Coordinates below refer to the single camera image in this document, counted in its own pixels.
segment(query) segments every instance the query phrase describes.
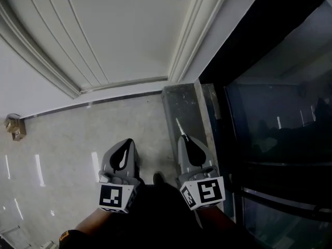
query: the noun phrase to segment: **person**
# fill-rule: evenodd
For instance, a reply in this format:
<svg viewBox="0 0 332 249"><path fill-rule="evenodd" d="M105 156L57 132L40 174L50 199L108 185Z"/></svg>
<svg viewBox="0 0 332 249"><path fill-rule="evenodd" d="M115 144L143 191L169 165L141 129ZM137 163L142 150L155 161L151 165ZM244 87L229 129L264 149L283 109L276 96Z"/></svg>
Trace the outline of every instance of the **person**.
<svg viewBox="0 0 332 249"><path fill-rule="evenodd" d="M141 184L128 214L100 208L74 230L60 237L60 249L116 248L130 246L248 247L253 237L237 226L217 206L191 211L180 192L167 184L161 173L153 185Z"/></svg>

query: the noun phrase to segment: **black sleeve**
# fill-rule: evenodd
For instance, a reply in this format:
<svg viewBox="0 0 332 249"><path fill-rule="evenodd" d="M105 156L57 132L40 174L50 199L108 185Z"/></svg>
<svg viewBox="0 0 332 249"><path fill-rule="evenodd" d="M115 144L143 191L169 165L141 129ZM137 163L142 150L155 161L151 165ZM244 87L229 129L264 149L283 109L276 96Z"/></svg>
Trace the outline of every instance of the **black sleeve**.
<svg viewBox="0 0 332 249"><path fill-rule="evenodd" d="M92 239L79 230L68 230L59 239L59 248L93 248Z"/></svg>

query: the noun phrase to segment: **foot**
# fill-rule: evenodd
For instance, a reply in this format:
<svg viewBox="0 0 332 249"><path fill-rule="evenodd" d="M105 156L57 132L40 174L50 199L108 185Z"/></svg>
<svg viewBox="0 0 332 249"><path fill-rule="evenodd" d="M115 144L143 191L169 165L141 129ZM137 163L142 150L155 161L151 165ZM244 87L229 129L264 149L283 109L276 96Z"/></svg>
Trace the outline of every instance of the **foot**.
<svg viewBox="0 0 332 249"><path fill-rule="evenodd" d="M153 177L154 185L161 185L165 182L161 172L156 172Z"/></svg>

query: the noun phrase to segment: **wall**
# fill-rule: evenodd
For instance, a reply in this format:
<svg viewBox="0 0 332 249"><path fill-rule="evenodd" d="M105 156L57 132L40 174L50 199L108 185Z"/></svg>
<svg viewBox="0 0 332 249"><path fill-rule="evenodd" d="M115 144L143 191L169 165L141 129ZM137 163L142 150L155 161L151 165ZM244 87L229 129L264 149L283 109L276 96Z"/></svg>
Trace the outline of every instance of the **wall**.
<svg viewBox="0 0 332 249"><path fill-rule="evenodd" d="M194 82L255 0L226 0L200 46L183 83Z"/></svg>
<svg viewBox="0 0 332 249"><path fill-rule="evenodd" d="M181 83L192 83L202 73L254 0L226 0ZM72 100L22 61L0 40L0 118L22 117L75 104L122 95L162 90L167 81L107 89Z"/></svg>

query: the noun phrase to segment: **floor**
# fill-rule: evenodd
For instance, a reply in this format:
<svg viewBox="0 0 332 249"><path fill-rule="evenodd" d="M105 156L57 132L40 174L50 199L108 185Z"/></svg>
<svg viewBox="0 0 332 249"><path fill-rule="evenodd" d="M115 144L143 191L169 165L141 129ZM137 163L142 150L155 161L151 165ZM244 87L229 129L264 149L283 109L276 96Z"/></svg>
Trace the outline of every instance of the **floor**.
<svg viewBox="0 0 332 249"><path fill-rule="evenodd" d="M32 247L57 242L95 210L93 158L100 165L116 142L134 139L145 183L159 170L175 185L160 95L66 110L25 124L27 136L20 142L0 128L0 229L19 225Z"/></svg>

